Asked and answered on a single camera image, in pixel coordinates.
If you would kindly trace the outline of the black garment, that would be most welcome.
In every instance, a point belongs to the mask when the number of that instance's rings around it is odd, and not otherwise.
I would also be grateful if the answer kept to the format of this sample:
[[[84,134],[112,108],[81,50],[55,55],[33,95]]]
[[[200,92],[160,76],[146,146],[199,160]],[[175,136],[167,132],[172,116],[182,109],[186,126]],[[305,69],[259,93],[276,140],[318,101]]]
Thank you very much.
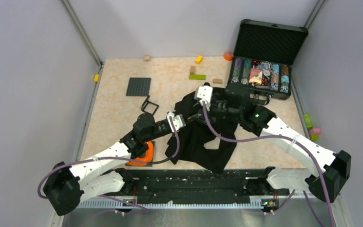
[[[197,109],[193,107],[197,103],[194,99],[194,93],[191,92],[185,95],[181,101],[175,104],[174,110],[176,115],[182,114],[184,119],[186,119],[197,113]],[[224,138],[236,139],[234,134],[238,126],[236,122],[217,117],[214,122],[211,120],[211,125]],[[237,145],[236,143],[221,140],[218,148],[205,148],[204,144],[213,141],[216,136],[206,124],[198,121],[187,123],[184,128],[179,130],[178,136],[180,140],[179,151],[176,157],[171,159],[171,162],[174,164],[178,160],[194,162],[215,174],[221,174],[224,171]],[[167,145],[165,155],[171,157],[176,151],[176,138],[172,136],[168,140]]]

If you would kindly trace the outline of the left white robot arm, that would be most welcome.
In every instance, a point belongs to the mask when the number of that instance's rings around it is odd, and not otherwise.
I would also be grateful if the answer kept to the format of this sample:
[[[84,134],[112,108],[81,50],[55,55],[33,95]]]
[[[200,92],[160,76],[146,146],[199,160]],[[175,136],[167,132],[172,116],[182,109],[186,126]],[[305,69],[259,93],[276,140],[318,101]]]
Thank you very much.
[[[143,113],[129,133],[104,151],[81,161],[56,164],[38,184],[37,194],[47,199],[59,216],[91,198],[113,192],[128,195],[133,178],[120,166],[129,161],[140,162],[138,158],[148,150],[147,142],[176,135],[185,125],[183,117],[174,112],[168,112],[161,121]]]

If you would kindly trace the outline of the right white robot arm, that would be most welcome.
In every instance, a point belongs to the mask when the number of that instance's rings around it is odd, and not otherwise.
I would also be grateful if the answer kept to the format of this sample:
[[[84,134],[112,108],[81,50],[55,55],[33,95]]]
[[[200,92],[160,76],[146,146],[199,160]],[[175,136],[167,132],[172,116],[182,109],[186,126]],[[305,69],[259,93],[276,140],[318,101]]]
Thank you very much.
[[[207,122],[211,117],[232,120],[256,135],[256,140],[268,139],[304,166],[273,168],[258,182],[262,194],[271,195],[276,189],[301,190],[323,202],[333,203],[348,181],[352,162],[349,153],[316,144],[268,108],[230,91],[224,95],[208,93],[200,103]]]

